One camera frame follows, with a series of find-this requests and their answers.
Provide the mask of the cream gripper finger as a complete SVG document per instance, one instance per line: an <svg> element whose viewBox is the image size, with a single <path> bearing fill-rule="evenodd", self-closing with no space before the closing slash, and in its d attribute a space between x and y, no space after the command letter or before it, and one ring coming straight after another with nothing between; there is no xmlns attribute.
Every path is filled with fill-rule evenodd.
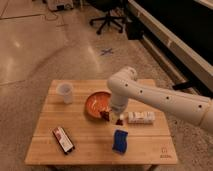
<svg viewBox="0 0 213 171"><path fill-rule="evenodd" d="M114 112L110 113L110 121L111 122L117 122L120 119L119 114L115 114Z"/></svg>

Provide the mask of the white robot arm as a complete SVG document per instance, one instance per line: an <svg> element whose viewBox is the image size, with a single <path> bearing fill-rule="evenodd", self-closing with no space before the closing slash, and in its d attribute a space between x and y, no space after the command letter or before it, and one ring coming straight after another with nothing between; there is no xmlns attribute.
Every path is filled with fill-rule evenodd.
<svg viewBox="0 0 213 171"><path fill-rule="evenodd" d="M213 134L213 99L209 97L142 85L132 67L124 67L111 75L107 87L111 91L109 106L117 115L127 108L128 100L133 99Z"/></svg>

